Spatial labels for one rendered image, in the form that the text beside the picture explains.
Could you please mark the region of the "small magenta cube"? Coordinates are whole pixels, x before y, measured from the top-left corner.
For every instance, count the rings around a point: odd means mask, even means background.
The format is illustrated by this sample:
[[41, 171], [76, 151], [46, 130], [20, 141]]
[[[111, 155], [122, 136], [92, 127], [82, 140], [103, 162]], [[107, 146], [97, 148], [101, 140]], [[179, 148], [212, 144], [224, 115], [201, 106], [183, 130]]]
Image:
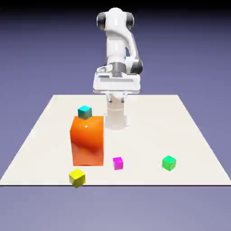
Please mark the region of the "small magenta cube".
[[121, 170], [123, 169], [123, 160], [122, 157], [114, 157], [113, 158], [113, 167], [114, 170]]

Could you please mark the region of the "small yellow cube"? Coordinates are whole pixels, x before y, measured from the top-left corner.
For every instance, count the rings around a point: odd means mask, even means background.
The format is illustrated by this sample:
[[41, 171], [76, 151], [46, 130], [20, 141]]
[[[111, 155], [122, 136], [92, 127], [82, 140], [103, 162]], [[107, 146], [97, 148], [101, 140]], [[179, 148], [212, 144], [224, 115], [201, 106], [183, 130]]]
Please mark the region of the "small yellow cube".
[[76, 169], [76, 170], [70, 172], [69, 173], [69, 182], [75, 188], [82, 186], [86, 182], [85, 173], [80, 169]]

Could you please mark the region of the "small cyan cube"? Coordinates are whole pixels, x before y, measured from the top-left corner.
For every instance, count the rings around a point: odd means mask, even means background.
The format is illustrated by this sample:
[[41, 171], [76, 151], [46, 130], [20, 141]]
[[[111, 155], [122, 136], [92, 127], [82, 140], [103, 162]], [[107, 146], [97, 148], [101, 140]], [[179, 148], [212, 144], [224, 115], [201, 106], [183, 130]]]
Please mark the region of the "small cyan cube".
[[78, 117], [84, 120], [92, 117], [92, 108], [89, 106], [81, 106], [78, 108]]

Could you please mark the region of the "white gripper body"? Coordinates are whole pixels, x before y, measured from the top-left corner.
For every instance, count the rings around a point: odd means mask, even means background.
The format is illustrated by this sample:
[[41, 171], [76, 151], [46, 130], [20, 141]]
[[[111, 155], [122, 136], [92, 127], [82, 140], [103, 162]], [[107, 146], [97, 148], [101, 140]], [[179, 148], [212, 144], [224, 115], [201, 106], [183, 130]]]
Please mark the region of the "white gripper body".
[[96, 72], [94, 75], [93, 91], [96, 93], [124, 92], [138, 94], [140, 88], [140, 75], [138, 74], [122, 73], [122, 77], [113, 77], [111, 72]]

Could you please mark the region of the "large orange box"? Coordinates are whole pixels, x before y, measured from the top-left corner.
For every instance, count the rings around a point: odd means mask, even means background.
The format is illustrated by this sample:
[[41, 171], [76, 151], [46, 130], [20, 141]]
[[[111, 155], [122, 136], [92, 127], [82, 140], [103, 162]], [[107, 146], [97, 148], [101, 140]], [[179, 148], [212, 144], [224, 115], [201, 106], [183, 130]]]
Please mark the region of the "large orange box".
[[104, 117], [74, 117], [70, 140], [74, 166], [103, 166]]

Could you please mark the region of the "small green cube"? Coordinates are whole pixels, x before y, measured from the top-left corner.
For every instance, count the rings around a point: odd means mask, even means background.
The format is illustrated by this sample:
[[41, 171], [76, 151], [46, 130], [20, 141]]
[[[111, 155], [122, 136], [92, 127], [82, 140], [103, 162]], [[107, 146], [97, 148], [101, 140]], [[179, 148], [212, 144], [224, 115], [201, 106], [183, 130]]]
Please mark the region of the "small green cube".
[[168, 171], [172, 171], [176, 166], [176, 159], [170, 155], [166, 156], [162, 160], [162, 167]]

